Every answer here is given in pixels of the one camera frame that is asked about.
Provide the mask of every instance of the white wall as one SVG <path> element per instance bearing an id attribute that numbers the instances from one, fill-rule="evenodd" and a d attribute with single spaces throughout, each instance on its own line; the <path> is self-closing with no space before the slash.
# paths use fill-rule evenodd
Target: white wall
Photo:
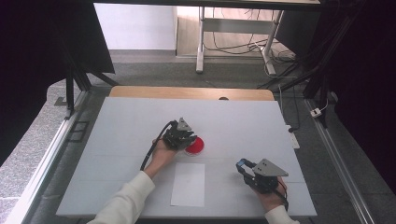
<path id="1" fill-rule="evenodd" d="M 176 49 L 176 7 L 94 5 L 108 49 Z"/>

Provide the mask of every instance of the white paper sheet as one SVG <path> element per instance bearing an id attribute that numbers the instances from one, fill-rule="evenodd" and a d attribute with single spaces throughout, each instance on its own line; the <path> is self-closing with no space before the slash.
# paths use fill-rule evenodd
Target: white paper sheet
<path id="1" fill-rule="evenodd" d="M 176 164 L 171 205 L 205 206 L 204 164 L 182 162 Z"/>

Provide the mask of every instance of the aluminum rail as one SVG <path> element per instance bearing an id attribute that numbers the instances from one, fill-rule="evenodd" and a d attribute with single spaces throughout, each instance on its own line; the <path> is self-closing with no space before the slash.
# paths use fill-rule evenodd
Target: aluminum rail
<path id="1" fill-rule="evenodd" d="M 80 107 L 84 104 L 88 93 L 86 91 L 82 91 L 76 100 L 76 107 Z M 67 134 L 70 132 L 73 127 L 74 122 L 76 121 L 79 115 L 79 111 L 73 114 L 70 119 L 64 119 L 58 132 L 53 137 L 46 153 L 43 156 L 41 162 L 37 165 L 35 172 L 29 180 L 25 190 L 23 191 L 20 199 L 18 200 L 15 207 L 12 209 L 10 215 L 7 218 L 6 224 L 20 224 L 22 223 L 30 209 L 32 208 L 32 204 L 35 200 L 37 193 L 40 190 L 41 184 L 44 182 L 47 177 L 50 168 L 55 161 L 61 147 L 64 144 L 64 140 Z"/>
<path id="2" fill-rule="evenodd" d="M 311 111 L 315 109 L 308 100 L 305 100 L 306 108 Z M 325 129 L 318 119 L 314 119 L 315 125 L 318 129 L 320 137 L 332 159 L 332 164 L 337 171 L 337 174 L 340 176 L 341 182 L 344 185 L 346 193 L 349 195 L 350 200 L 355 207 L 356 213 L 363 224 L 375 224 L 373 216 L 367 206 L 367 203 L 364 201 L 361 196 L 361 191 L 358 189 L 355 181 L 353 180 L 350 172 L 347 169 L 347 166 L 337 148 L 334 141 L 332 140 L 332 136 L 329 131 Z"/>

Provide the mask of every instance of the table leg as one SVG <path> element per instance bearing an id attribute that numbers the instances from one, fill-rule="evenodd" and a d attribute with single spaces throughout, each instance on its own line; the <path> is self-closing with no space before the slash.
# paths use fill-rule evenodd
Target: table leg
<path id="1" fill-rule="evenodd" d="M 274 76 L 276 74 L 274 66 L 271 62 L 270 50 L 271 50 L 272 43 L 274 41 L 275 33 L 277 30 L 277 26 L 279 25 L 279 21 L 280 21 L 280 17 L 282 16 L 282 13 L 283 13 L 283 10 L 278 12 L 278 14 L 274 20 L 274 24 L 273 24 L 271 33 L 268 35 L 267 44 L 265 45 L 265 48 L 262 49 L 262 57 L 264 58 L 265 66 L 267 67 L 269 76 Z"/>
<path id="2" fill-rule="evenodd" d="M 199 7 L 199 43 L 197 52 L 197 67 L 196 73 L 201 74 L 204 72 L 204 20 L 205 20 L 205 8 Z"/>

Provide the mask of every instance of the person's arm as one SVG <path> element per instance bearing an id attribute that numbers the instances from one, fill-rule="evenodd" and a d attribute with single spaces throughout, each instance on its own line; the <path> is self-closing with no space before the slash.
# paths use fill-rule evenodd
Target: person's arm
<path id="1" fill-rule="evenodd" d="M 276 190 L 285 195 L 286 193 L 286 184 L 283 182 L 282 178 L 279 177 L 278 181 L 285 187 L 283 188 L 281 184 L 278 185 Z M 299 221 L 292 220 L 288 212 L 286 211 L 285 206 L 283 205 L 282 200 L 275 195 L 274 193 L 269 194 L 260 194 L 256 190 L 254 192 L 260 199 L 262 203 L 262 207 L 264 208 L 265 218 L 267 219 L 269 224 L 299 224 Z"/>
<path id="2" fill-rule="evenodd" d="M 132 181 L 123 185 L 90 224 L 131 224 L 135 223 L 145 205 L 145 200 L 154 190 L 152 178 L 168 164 L 176 151 L 168 149 L 160 140 L 152 153 L 151 163 Z"/>

